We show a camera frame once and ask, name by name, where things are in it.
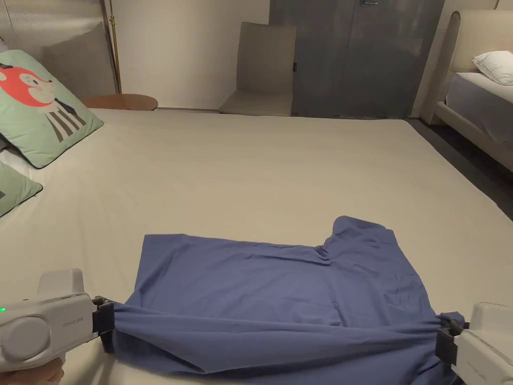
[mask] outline green pillow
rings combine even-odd
[[[30,55],[0,53],[0,136],[34,167],[48,165],[102,125]]]
[[[42,189],[39,183],[0,162],[0,217]]]

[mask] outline round side table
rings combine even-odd
[[[134,111],[153,111],[159,106],[156,99],[135,93],[100,96],[85,100],[84,104],[87,108]]]

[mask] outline chair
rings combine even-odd
[[[291,115],[295,31],[293,26],[242,23],[237,88],[220,113]]]

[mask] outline dark floor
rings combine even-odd
[[[407,122],[513,221],[513,172],[448,126],[431,126],[417,119]]]

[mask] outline human hand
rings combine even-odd
[[[42,382],[59,382],[64,376],[63,362],[56,358],[32,369],[0,373],[0,385],[38,385]]]

